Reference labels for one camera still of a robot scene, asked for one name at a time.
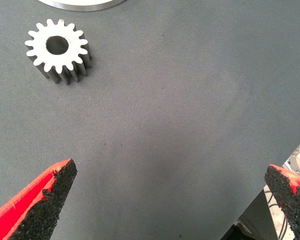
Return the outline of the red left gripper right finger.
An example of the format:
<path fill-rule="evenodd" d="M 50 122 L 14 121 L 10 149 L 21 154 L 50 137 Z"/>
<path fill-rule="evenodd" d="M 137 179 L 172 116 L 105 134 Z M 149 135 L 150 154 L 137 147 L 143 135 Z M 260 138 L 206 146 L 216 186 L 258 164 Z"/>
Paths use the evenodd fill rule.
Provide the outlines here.
<path fill-rule="evenodd" d="M 264 180 L 294 233 L 300 240 L 300 176 L 288 169 L 271 164 Z"/>

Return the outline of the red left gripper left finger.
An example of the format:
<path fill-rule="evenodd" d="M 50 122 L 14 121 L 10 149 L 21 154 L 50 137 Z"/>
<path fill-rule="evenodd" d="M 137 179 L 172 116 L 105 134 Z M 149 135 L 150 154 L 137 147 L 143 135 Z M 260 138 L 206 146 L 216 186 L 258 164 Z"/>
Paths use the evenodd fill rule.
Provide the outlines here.
<path fill-rule="evenodd" d="M 0 240 L 49 240 L 77 175 L 69 158 L 57 162 L 0 207 Z"/>

